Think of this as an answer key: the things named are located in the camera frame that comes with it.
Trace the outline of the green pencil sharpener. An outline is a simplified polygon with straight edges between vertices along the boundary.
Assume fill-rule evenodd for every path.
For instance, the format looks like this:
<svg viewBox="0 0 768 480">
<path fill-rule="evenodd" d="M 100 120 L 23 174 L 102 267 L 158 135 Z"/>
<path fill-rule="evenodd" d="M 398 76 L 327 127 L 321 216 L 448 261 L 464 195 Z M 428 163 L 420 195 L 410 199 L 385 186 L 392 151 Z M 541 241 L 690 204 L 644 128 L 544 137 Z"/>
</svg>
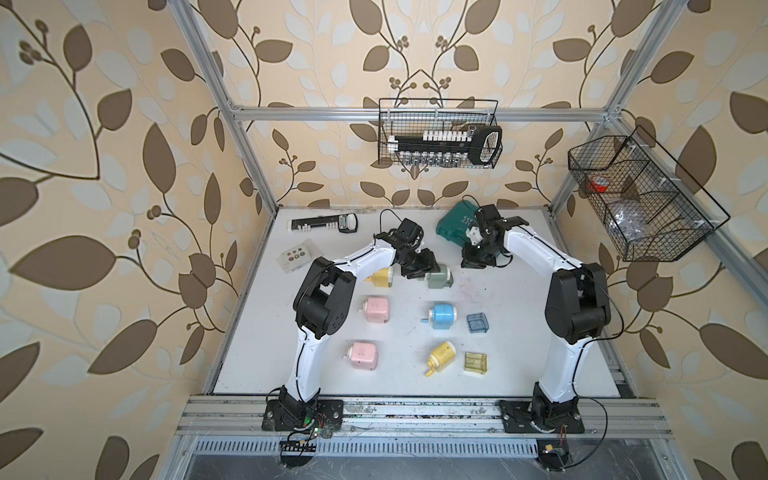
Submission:
<svg viewBox="0 0 768 480">
<path fill-rule="evenodd" d="M 425 275 L 425 281 L 428 289 L 440 290 L 451 288 L 454 283 L 454 277 L 451 269 L 445 264 L 439 264 L 438 269 Z"/>
</svg>

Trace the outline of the yellow pencil sharpener back row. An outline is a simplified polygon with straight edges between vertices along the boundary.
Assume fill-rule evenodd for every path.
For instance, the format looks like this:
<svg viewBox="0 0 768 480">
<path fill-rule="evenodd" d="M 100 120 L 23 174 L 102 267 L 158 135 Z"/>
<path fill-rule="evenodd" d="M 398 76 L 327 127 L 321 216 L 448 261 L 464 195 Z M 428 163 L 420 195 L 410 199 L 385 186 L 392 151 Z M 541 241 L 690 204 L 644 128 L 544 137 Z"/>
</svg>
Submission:
<svg viewBox="0 0 768 480">
<path fill-rule="evenodd" d="M 368 282 L 372 283 L 375 287 L 378 288 L 391 288 L 393 285 L 393 280 L 393 267 L 382 268 L 367 278 Z"/>
</svg>

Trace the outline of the yellow pencil sharpener row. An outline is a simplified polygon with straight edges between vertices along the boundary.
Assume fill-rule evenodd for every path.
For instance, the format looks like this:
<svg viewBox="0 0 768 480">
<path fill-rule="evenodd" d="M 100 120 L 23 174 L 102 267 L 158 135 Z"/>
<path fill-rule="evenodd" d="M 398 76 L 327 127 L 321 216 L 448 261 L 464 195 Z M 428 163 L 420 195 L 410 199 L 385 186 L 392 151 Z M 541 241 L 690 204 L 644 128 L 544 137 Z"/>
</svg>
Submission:
<svg viewBox="0 0 768 480">
<path fill-rule="evenodd" d="M 433 349 L 427 358 L 426 377 L 443 371 L 456 358 L 457 350 L 451 341 L 444 341 Z"/>
<path fill-rule="evenodd" d="M 393 285 L 393 280 L 393 267 L 382 268 L 367 278 L 368 282 L 372 283 L 375 287 L 378 288 L 391 288 Z"/>
</svg>

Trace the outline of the pink pencil sharpener row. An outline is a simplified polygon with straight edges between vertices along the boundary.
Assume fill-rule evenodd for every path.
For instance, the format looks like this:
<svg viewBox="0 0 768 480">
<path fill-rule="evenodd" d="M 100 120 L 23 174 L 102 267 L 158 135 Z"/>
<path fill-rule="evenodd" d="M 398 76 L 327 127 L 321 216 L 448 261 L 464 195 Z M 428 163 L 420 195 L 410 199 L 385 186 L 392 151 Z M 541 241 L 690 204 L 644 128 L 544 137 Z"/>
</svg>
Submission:
<svg viewBox="0 0 768 480">
<path fill-rule="evenodd" d="M 370 342 L 353 342 L 343 358 L 355 369 L 373 371 L 378 365 L 378 347 Z"/>
<path fill-rule="evenodd" d="M 385 324 L 391 316 L 390 301 L 387 297 L 371 296 L 363 302 L 359 311 L 368 323 Z"/>
</svg>

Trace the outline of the blue pencil sharpener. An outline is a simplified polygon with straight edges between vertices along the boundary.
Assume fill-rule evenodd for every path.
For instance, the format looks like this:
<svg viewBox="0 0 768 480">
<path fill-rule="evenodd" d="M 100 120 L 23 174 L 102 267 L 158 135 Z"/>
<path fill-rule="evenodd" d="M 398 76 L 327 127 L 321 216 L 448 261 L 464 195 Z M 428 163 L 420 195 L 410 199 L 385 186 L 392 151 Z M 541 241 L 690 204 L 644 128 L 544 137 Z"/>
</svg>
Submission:
<svg viewBox="0 0 768 480">
<path fill-rule="evenodd" d="M 434 330 L 449 330 L 458 316 L 457 308 L 448 303 L 434 304 L 421 319 L 424 324 L 430 325 Z"/>
</svg>

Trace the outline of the blue clear sharpener tray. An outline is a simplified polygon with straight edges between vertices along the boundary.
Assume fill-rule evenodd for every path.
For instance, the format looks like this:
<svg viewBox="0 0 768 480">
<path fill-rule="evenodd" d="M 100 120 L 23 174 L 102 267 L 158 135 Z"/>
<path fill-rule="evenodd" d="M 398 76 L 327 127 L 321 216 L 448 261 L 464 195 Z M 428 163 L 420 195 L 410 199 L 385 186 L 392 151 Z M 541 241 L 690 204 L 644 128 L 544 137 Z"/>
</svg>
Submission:
<svg viewBox="0 0 768 480">
<path fill-rule="evenodd" d="M 489 330 L 489 322 L 484 313 L 469 314 L 467 325 L 471 334 L 487 333 Z"/>
</svg>

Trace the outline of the yellow pencil sharpener front row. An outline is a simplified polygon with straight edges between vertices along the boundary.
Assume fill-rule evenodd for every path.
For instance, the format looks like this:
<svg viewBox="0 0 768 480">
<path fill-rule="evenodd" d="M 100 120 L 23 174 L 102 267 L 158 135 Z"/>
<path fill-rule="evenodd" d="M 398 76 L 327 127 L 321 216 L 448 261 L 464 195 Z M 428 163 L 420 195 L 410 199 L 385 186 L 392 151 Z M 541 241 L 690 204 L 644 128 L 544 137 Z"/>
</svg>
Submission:
<svg viewBox="0 0 768 480">
<path fill-rule="evenodd" d="M 456 358 L 457 350 L 451 341 L 444 341 L 433 349 L 427 358 L 426 377 L 443 371 Z"/>
</svg>

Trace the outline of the pink pencil sharpener front row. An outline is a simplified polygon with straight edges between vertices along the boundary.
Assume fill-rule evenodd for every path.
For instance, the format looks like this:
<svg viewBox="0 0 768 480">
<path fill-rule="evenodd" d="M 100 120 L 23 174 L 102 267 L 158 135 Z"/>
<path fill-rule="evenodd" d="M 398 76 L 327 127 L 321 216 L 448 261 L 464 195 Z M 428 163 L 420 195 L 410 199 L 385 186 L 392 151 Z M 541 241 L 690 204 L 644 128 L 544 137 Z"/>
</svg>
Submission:
<svg viewBox="0 0 768 480">
<path fill-rule="evenodd" d="M 378 347 L 370 342 L 353 342 L 343 358 L 355 369 L 373 371 L 378 365 Z"/>
</svg>

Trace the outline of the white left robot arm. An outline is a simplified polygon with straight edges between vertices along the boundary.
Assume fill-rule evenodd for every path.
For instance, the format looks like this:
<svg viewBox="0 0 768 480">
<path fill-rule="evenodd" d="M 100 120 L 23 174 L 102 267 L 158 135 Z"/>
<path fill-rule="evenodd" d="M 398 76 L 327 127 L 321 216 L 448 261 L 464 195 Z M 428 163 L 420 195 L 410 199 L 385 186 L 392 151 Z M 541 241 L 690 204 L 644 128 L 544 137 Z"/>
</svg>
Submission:
<svg viewBox="0 0 768 480">
<path fill-rule="evenodd" d="M 298 343 L 283 393 L 308 403 L 320 391 L 323 357 L 330 336 L 343 326 L 358 282 L 398 265 L 408 279 L 439 270 L 434 253 L 423 246 L 424 229 L 405 218 L 396 228 L 380 232 L 365 247 L 345 257 L 315 259 L 293 301 Z"/>
</svg>

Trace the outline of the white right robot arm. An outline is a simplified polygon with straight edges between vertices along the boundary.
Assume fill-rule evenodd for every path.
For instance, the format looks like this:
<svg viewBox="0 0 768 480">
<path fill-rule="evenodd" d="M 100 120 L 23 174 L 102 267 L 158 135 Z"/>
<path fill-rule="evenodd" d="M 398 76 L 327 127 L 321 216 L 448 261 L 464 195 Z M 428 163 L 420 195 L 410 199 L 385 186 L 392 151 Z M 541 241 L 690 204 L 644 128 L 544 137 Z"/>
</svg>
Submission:
<svg viewBox="0 0 768 480">
<path fill-rule="evenodd" d="M 574 402 L 580 360 L 611 320 L 605 270 L 564 253 L 523 218 L 502 217 L 494 205 L 478 208 L 466 237 L 463 268 L 497 267 L 504 256 L 524 261 L 550 281 L 544 318 L 555 339 L 533 397 L 547 406 Z"/>
</svg>

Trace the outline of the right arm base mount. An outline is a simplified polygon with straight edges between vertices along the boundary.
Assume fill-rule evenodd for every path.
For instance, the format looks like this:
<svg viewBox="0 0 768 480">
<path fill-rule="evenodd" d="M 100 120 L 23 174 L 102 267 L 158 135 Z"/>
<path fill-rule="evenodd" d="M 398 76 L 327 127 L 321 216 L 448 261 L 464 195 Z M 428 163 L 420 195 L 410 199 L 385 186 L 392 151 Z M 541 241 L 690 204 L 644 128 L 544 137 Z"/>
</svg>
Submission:
<svg viewBox="0 0 768 480">
<path fill-rule="evenodd" d="M 578 396 L 572 396 L 563 402 L 551 401 L 536 382 L 530 401 L 500 400 L 497 406 L 504 432 L 508 434 L 583 434 L 585 427 L 578 411 L 578 402 Z"/>
</svg>

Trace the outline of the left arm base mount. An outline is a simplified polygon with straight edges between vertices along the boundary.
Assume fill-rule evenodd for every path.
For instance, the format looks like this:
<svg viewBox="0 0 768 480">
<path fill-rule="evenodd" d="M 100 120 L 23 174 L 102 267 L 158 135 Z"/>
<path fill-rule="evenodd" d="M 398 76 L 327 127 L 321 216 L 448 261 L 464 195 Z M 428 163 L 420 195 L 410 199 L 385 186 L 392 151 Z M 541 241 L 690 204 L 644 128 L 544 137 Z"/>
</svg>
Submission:
<svg viewBox="0 0 768 480">
<path fill-rule="evenodd" d="M 285 387 L 273 389 L 266 397 L 262 429 L 272 432 L 319 433 L 332 436 L 343 422 L 344 402 L 316 394 L 307 402 L 288 394 Z"/>
</svg>

